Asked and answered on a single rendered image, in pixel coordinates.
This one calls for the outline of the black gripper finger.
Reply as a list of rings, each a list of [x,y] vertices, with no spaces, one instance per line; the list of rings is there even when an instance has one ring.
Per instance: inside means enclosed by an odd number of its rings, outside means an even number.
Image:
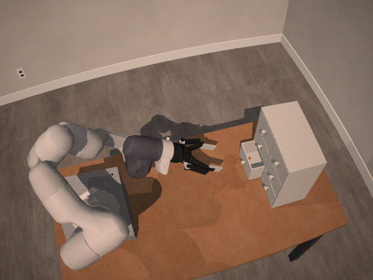
[[[181,138],[178,143],[188,145],[188,144],[193,144],[191,146],[185,147],[184,150],[195,150],[197,148],[201,149],[207,149],[207,150],[214,150],[216,148],[216,145],[211,145],[211,144],[205,144],[203,141],[200,141],[200,139],[184,139]]]
[[[210,166],[210,165],[208,166],[204,164],[203,162],[195,159],[195,157],[193,157],[189,153],[186,153],[186,156],[191,158],[191,160],[188,162],[183,161],[185,164],[185,168],[184,168],[185,170],[191,170],[191,171],[203,174],[203,175],[206,175],[209,171],[219,172],[220,170],[222,170],[222,167]]]

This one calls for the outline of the grey drawer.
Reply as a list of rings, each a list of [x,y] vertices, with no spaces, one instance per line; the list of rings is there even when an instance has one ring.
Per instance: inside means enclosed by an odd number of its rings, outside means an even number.
[[[276,198],[276,195],[274,193],[274,190],[273,190],[272,184],[270,182],[270,179],[268,178],[268,173],[267,173],[266,169],[264,170],[264,173],[263,173],[263,176],[262,176],[262,182],[263,182],[263,185],[264,185],[264,190],[266,191],[268,200],[270,202],[270,205],[272,205],[275,198]]]
[[[273,186],[275,194],[277,196],[282,185],[281,185],[281,182],[279,180],[279,177],[278,177],[278,174],[276,172],[273,161],[271,159],[271,156],[269,157],[269,160],[267,162],[266,170],[268,172],[268,175],[269,175],[268,177],[271,180],[272,186]]]
[[[272,147],[272,144],[273,144],[273,141],[274,141],[274,137],[273,137],[273,134],[270,130],[270,127],[267,123],[267,120],[263,114],[263,111],[261,111],[261,115],[260,115],[260,120],[259,120],[259,127],[260,127],[260,130],[261,130],[261,134],[263,135],[264,137],[264,140],[266,142],[266,145],[268,147],[268,150],[270,152],[271,150],[271,147]]]
[[[266,143],[264,141],[264,138],[261,134],[261,131],[260,131],[259,127],[257,128],[255,141],[257,143],[257,148],[259,149],[260,154],[262,156],[263,162],[266,165],[266,162],[267,162],[267,159],[268,159],[268,156],[269,156],[269,151],[267,149]]]
[[[287,168],[286,168],[285,163],[283,161],[283,158],[281,156],[281,153],[278,149],[276,141],[274,142],[274,145],[273,145],[273,148],[272,148],[272,151],[271,151],[270,155],[272,157],[274,166],[276,167],[276,170],[277,170],[277,173],[279,175],[280,181],[283,184],[283,182],[284,182],[284,180],[285,180],[285,178],[288,174],[288,171],[287,171]]]
[[[248,180],[262,176],[265,165],[255,140],[241,143],[239,155]],[[248,159],[249,157],[251,157],[250,160]]]

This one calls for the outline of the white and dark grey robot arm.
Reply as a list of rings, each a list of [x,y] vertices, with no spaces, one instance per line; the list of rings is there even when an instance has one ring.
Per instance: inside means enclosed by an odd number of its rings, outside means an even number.
[[[156,170],[166,175],[174,155],[169,137],[164,140],[128,136],[66,121],[50,126],[40,135],[27,158],[29,181],[43,206],[56,222],[76,228],[60,248],[61,259],[73,270],[91,266],[119,247],[130,232],[119,215],[120,205],[114,195],[93,186],[78,196],[57,170],[68,153],[91,160],[104,145],[119,149],[132,178],[145,177],[153,161]]]

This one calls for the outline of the white chest of drawers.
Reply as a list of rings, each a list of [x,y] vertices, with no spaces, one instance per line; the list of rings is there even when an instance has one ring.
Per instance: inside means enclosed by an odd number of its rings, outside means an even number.
[[[297,101],[261,107],[261,111],[274,137],[267,162],[276,141],[288,171],[271,208],[304,199],[327,163],[315,135]]]

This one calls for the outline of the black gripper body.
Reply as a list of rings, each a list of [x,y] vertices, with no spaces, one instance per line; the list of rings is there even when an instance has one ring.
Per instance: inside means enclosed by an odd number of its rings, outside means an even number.
[[[171,159],[171,162],[176,162],[176,163],[181,162],[184,164],[184,162],[188,162],[191,160],[191,158],[186,156],[186,153],[189,153],[190,155],[192,155],[190,149],[185,151],[184,148],[186,146],[180,143],[173,142],[173,145],[174,145],[174,155]]]

